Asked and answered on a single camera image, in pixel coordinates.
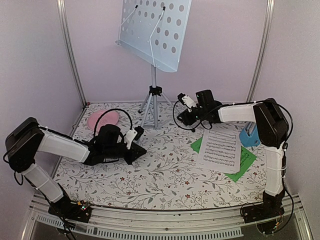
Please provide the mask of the light blue music stand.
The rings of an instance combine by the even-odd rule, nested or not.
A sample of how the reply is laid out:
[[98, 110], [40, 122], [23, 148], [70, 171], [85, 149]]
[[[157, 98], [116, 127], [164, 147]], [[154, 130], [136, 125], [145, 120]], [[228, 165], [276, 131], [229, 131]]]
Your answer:
[[159, 127], [158, 98], [171, 104], [157, 84], [157, 71], [178, 71], [191, 5], [190, 0], [122, 1], [116, 44], [151, 67], [151, 85], [138, 110], [143, 128]]

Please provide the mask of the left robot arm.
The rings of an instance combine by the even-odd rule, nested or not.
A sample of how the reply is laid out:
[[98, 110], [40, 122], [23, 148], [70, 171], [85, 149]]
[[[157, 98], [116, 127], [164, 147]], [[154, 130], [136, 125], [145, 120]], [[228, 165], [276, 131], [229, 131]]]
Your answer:
[[35, 161], [38, 152], [65, 157], [87, 166], [114, 163], [123, 159], [128, 165], [146, 154], [135, 141], [144, 133], [140, 126], [125, 134], [113, 124], [100, 127], [90, 141], [80, 141], [39, 125], [27, 118], [5, 139], [5, 163], [41, 192], [63, 216], [74, 213], [74, 204], [64, 189]]

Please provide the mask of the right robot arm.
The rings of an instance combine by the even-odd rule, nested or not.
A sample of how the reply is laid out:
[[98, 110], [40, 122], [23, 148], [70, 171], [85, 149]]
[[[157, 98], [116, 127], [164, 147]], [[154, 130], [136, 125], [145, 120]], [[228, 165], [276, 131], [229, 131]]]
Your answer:
[[229, 122], [251, 122], [257, 127], [260, 143], [266, 153], [266, 185], [262, 204], [254, 208], [262, 218], [269, 218], [282, 211], [285, 196], [284, 177], [286, 173], [286, 150], [288, 138], [293, 131], [293, 123], [288, 122], [283, 112], [285, 108], [273, 98], [247, 103], [222, 104], [214, 100], [211, 90], [196, 93], [197, 101], [180, 93], [178, 102], [186, 106], [174, 120], [186, 126], [207, 121], [210, 124]]

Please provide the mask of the dark blue mug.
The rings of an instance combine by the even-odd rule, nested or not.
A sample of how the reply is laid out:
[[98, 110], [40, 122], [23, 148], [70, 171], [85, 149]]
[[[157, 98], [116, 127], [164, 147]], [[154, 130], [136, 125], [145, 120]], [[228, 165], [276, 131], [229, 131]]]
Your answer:
[[215, 100], [214, 101], [214, 105], [215, 105], [215, 107], [218, 107], [218, 106], [221, 106], [222, 103], [220, 101], [218, 101], [218, 100]]

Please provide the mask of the pink plate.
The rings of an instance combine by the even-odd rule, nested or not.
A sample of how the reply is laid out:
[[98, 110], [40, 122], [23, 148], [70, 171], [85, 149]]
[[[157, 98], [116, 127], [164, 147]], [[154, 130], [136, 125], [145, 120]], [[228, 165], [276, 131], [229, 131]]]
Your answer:
[[[87, 127], [94, 131], [96, 122], [98, 118], [104, 113], [104, 110], [99, 110], [94, 113], [92, 113], [88, 119], [87, 119]], [[108, 112], [106, 115], [104, 115], [101, 120], [99, 121], [96, 131], [99, 132], [100, 128], [104, 125], [110, 124], [110, 125], [116, 125], [119, 121], [119, 114], [116, 111]]]

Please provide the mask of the white sheet music page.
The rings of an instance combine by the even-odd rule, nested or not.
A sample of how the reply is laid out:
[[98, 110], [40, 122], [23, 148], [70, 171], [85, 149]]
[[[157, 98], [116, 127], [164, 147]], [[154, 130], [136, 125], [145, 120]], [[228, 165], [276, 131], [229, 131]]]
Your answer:
[[241, 143], [231, 129], [205, 130], [196, 165], [217, 172], [235, 174], [240, 171]]

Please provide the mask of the blue metronome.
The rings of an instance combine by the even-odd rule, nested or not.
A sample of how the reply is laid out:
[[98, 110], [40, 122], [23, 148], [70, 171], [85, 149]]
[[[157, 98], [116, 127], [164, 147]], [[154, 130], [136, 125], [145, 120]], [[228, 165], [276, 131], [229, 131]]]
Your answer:
[[257, 147], [261, 144], [257, 124], [255, 122], [247, 122], [239, 134], [241, 144], [248, 147]]

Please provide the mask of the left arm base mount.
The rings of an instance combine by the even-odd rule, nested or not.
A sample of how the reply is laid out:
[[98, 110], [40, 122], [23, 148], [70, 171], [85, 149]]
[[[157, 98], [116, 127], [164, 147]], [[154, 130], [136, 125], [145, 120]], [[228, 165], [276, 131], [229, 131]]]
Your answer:
[[55, 203], [50, 202], [48, 213], [63, 219], [88, 223], [91, 218], [92, 208], [90, 203], [83, 200], [72, 202], [68, 199], [60, 199]]

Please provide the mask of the front aluminium rail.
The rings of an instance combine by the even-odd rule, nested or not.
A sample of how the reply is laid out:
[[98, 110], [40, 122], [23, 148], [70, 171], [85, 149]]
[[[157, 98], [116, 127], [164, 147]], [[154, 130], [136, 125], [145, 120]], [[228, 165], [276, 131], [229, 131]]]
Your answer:
[[22, 231], [24, 240], [314, 240], [298, 195], [282, 201], [284, 215], [245, 222], [243, 206], [200, 210], [140, 210], [93, 206], [87, 223], [63, 222], [35, 195]]

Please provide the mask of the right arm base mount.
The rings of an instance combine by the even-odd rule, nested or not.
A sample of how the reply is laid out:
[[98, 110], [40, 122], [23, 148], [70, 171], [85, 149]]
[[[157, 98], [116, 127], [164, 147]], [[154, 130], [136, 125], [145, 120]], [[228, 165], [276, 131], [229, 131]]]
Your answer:
[[245, 203], [240, 208], [240, 215], [246, 224], [263, 221], [256, 225], [258, 231], [263, 235], [273, 235], [280, 228], [284, 213], [282, 205], [272, 209], [265, 207], [263, 203]]

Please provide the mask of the right aluminium frame post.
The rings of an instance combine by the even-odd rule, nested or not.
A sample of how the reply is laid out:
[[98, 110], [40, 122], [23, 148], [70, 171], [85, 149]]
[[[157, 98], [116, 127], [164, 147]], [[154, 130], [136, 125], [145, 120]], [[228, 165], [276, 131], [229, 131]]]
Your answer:
[[258, 82], [260, 79], [260, 74], [263, 67], [263, 61], [268, 45], [268, 40], [270, 36], [270, 31], [272, 27], [272, 21], [273, 21], [273, 14], [274, 14], [274, 7], [275, 7], [275, 1], [274, 0], [267, 0], [266, 1], [266, 10], [265, 10], [265, 17], [264, 17], [264, 23], [263, 23], [263, 29], [262, 29], [262, 37], [260, 41], [260, 47], [257, 55], [256, 64], [254, 67], [249, 91], [246, 97], [246, 102], [252, 102], [254, 100], [255, 92], [258, 86]]

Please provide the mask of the aluminium frame post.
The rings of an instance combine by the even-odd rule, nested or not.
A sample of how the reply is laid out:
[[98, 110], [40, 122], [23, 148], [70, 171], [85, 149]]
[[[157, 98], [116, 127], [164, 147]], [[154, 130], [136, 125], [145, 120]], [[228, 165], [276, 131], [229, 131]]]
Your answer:
[[263, 23], [263, 29], [262, 29], [262, 37], [260, 41], [260, 47], [257, 55], [256, 64], [254, 67], [249, 91], [246, 97], [246, 102], [252, 102], [254, 100], [255, 92], [258, 86], [258, 82], [260, 79], [260, 74], [263, 67], [263, 61], [268, 45], [268, 40], [270, 36], [270, 31], [272, 27], [272, 21], [273, 21], [273, 14], [274, 14], [274, 7], [275, 7], [275, 1], [274, 0], [267, 0], [266, 1], [266, 10], [265, 10], [265, 17], [264, 17], [264, 23]]
[[83, 108], [85, 108], [87, 105], [87, 100], [85, 97], [83, 85], [81, 83], [81, 79], [80, 79], [80, 75], [79, 75], [79, 71], [76, 63], [76, 58], [75, 58], [75, 54], [72, 46], [65, 1], [57, 0], [56, 3], [57, 3], [57, 11], [59, 16], [60, 26], [62, 30], [62, 36], [64, 39], [64, 44], [67, 52], [68, 61], [70, 64], [71, 73], [75, 82], [75, 87], [76, 87], [81, 105]]

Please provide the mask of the left aluminium frame post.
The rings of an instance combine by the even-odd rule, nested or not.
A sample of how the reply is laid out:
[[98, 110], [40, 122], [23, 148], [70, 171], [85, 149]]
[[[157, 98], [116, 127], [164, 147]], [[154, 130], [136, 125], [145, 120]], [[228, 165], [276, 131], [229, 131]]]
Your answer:
[[57, 0], [56, 3], [57, 3], [57, 11], [59, 16], [60, 26], [62, 30], [62, 36], [64, 39], [64, 44], [67, 52], [68, 61], [70, 64], [71, 73], [75, 82], [75, 87], [76, 87], [81, 105], [83, 108], [85, 108], [87, 105], [87, 100], [85, 97], [83, 85], [81, 83], [81, 79], [80, 79], [80, 75], [79, 75], [79, 71], [76, 63], [76, 58], [75, 58], [75, 54], [72, 46], [65, 1]]

